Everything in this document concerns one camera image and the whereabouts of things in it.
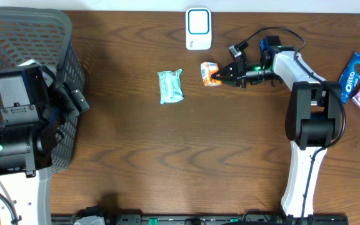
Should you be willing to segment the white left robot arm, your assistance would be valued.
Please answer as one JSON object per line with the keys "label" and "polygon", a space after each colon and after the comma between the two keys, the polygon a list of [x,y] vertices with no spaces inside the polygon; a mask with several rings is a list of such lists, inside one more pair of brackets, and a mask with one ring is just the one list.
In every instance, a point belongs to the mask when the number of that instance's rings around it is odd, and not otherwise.
{"label": "white left robot arm", "polygon": [[35,62],[0,72],[1,224],[51,224],[52,151],[60,126],[90,108],[80,87]]}

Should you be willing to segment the blue Oreo cookie pack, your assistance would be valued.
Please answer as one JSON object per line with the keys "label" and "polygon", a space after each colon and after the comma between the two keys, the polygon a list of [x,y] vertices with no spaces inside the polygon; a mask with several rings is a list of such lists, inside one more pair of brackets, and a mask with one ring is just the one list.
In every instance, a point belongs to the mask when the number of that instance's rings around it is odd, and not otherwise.
{"label": "blue Oreo cookie pack", "polygon": [[341,101],[346,104],[354,92],[360,80],[360,54],[354,52],[351,60],[342,72],[339,78],[339,84],[341,85]]}

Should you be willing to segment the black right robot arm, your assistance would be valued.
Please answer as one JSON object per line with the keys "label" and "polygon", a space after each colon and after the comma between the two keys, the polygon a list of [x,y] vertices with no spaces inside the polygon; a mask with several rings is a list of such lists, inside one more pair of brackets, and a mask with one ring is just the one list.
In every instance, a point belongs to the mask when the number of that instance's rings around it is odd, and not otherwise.
{"label": "black right robot arm", "polygon": [[285,132],[291,142],[291,165],[281,209],[288,218],[307,219],[313,215],[321,163],[346,127],[340,84],[316,74],[303,61],[299,49],[283,46],[279,36],[261,40],[257,64],[247,62],[244,52],[247,46],[248,42],[242,41],[229,47],[233,62],[211,77],[242,88],[274,80],[289,88]]}

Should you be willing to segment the orange tissue pack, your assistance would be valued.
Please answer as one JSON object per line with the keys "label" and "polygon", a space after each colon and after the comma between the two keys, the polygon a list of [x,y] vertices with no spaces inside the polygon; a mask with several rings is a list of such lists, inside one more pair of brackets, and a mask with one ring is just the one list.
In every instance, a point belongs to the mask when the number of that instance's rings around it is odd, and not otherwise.
{"label": "orange tissue pack", "polygon": [[215,62],[202,62],[201,67],[201,76],[202,81],[205,86],[220,86],[222,81],[212,78],[212,75],[219,71],[218,64]]}

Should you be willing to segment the green wet wipes pack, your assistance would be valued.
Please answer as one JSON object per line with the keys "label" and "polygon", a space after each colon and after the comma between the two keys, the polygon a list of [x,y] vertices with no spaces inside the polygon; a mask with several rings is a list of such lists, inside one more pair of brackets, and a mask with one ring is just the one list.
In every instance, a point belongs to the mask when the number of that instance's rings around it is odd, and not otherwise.
{"label": "green wet wipes pack", "polygon": [[177,103],[184,99],[181,89],[182,69],[176,71],[161,71],[159,77],[160,103]]}

